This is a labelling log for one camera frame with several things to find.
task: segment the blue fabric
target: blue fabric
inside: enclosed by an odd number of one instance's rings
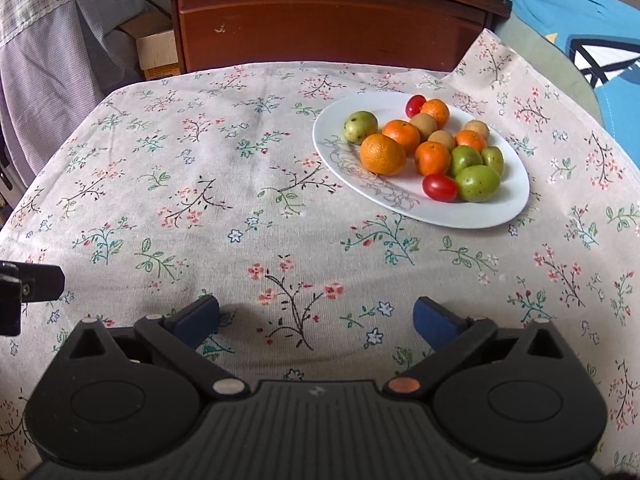
[[[594,91],[606,130],[640,166],[640,11],[617,0],[511,1],[513,13],[529,27],[545,37],[556,34],[553,43],[571,60],[584,53],[585,45],[587,50],[599,45],[631,52],[630,56],[637,53],[619,75],[607,72],[613,76],[600,80]],[[587,80],[593,81],[606,72],[587,70]]]

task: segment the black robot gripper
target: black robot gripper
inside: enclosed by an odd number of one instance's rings
[[[429,298],[415,308],[450,339],[382,389],[261,381],[251,392],[195,351],[218,326],[212,296],[131,328],[83,320],[27,403],[44,460],[28,478],[602,478],[590,459],[606,405],[551,322],[507,330]]]

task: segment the white oval plate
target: white oval plate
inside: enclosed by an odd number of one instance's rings
[[[444,203],[428,198],[422,191],[422,176],[414,160],[407,160],[401,173],[377,176],[365,170],[358,157],[359,146],[342,138],[345,119],[359,110],[373,113],[382,127],[392,119],[404,119],[404,108],[411,94],[365,92],[345,97],[325,108],[314,123],[314,145],[322,161],[345,184],[373,202],[410,218],[443,227],[483,229],[504,224],[519,215],[529,200],[527,171],[509,143],[491,130],[490,146],[498,146],[504,156],[504,175],[500,189],[491,200]],[[449,105],[450,118],[445,130],[454,134],[471,115]]]

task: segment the ribbed black surface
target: ribbed black surface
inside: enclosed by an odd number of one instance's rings
[[[46,463],[29,476],[30,480],[389,478],[596,480],[600,475],[587,464],[524,474],[472,463],[434,430],[419,404],[385,399],[373,383],[265,382],[247,399],[216,404],[187,443],[147,465],[89,473]]]

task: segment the red fruit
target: red fruit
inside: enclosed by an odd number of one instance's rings
[[[422,181],[425,195],[438,202],[453,202],[458,196],[458,184],[442,174],[428,174]]]
[[[406,116],[411,119],[414,115],[420,113],[420,108],[422,108],[422,105],[425,104],[425,102],[427,102],[427,99],[425,99],[424,96],[414,95],[407,102],[404,113],[406,113]]]

